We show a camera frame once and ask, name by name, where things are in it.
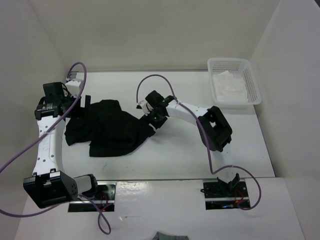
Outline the black pleated skirt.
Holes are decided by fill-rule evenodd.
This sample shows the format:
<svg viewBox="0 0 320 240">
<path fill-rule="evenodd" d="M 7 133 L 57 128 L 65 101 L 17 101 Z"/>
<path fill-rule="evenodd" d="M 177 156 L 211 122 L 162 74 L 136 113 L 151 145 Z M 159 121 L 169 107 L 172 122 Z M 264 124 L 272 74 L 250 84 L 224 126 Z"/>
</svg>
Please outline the black pleated skirt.
<svg viewBox="0 0 320 240">
<path fill-rule="evenodd" d="M 135 151 L 155 133 L 148 123 L 123 111 L 117 100 L 107 99 L 92 103 L 84 118 L 70 119 L 65 140 L 69 146 L 90 142 L 90 157 L 120 157 Z"/>
</svg>

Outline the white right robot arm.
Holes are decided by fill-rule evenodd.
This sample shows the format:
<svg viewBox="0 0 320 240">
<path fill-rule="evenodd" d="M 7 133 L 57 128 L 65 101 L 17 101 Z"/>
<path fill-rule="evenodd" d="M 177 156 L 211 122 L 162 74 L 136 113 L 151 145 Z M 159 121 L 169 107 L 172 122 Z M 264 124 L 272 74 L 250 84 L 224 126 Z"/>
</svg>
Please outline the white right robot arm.
<svg viewBox="0 0 320 240">
<path fill-rule="evenodd" d="M 154 90 L 140 101 L 137 107 L 143 111 L 141 119 L 155 129 L 161 128 L 169 117 L 196 126 L 207 150 L 211 174 L 217 175 L 220 171 L 232 167 L 223 165 L 216 170 L 213 169 L 212 152 L 222 153 L 224 148 L 231 143 L 233 133 L 230 124 L 217 106 L 197 107 L 184 103 L 173 95 L 164 98 Z"/>
</svg>

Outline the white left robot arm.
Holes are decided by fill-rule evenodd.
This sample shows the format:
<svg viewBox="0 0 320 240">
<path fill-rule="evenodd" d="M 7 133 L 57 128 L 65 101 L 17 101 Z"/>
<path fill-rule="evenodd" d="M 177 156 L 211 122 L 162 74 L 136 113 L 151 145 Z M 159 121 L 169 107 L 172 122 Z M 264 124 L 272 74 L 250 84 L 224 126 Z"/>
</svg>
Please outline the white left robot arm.
<svg viewBox="0 0 320 240">
<path fill-rule="evenodd" d="M 43 85 L 44 97 L 34 111 L 41 140 L 32 176 L 23 180 L 23 188 L 40 209 L 76 201 L 81 194 L 93 200 L 100 193 L 93 174 L 72 178 L 63 167 L 66 119 L 81 119 L 89 112 L 90 96 L 86 96 L 85 106 L 81 107 L 82 87 L 80 79 L 46 83 Z"/>
</svg>

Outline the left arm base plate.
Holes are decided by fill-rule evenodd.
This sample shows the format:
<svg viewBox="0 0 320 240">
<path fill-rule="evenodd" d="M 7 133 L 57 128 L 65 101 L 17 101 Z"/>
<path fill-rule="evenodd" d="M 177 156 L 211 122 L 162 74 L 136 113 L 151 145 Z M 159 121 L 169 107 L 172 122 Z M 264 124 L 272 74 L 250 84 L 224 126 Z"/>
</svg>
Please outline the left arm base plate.
<svg viewBox="0 0 320 240">
<path fill-rule="evenodd" d="M 115 211 L 115 198 L 116 198 L 116 182 L 111 181 L 98 181 L 97 192 L 89 196 L 97 207 L 103 212 Z M 69 213 L 89 213 L 96 212 L 96 208 L 86 198 L 79 197 L 77 201 L 69 203 Z"/>
</svg>

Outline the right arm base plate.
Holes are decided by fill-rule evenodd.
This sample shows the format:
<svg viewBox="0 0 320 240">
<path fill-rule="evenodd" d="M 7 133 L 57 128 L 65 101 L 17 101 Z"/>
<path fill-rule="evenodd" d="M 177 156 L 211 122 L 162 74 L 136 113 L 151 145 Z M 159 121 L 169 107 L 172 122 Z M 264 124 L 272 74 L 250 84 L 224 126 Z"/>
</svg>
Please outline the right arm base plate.
<svg viewBox="0 0 320 240">
<path fill-rule="evenodd" d="M 200 192 L 204 195 L 206 210 L 238 209 L 239 206 L 245 209 L 251 207 L 244 180 L 241 180 L 230 193 L 223 193 L 217 180 L 203 181 L 202 184 Z"/>
</svg>

